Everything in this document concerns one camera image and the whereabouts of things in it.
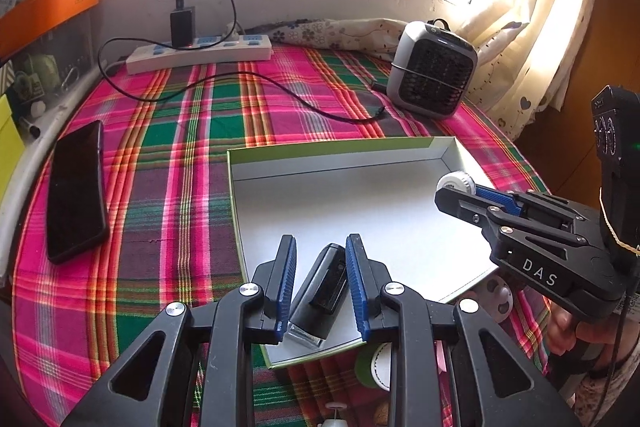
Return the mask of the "person's right hand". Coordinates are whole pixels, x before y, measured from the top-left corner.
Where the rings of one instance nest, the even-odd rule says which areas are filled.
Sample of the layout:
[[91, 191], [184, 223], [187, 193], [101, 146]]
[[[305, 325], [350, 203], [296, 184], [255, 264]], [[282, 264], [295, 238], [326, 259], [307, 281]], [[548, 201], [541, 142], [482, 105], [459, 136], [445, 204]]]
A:
[[570, 312], [552, 303], [547, 332], [544, 342], [554, 355], [564, 355], [573, 350], [577, 341], [602, 345], [603, 350], [594, 369], [604, 369], [612, 361], [618, 363], [634, 351], [638, 343], [639, 324], [627, 320], [620, 337], [617, 355], [614, 355], [614, 343], [620, 316], [612, 314], [598, 323], [578, 322]]

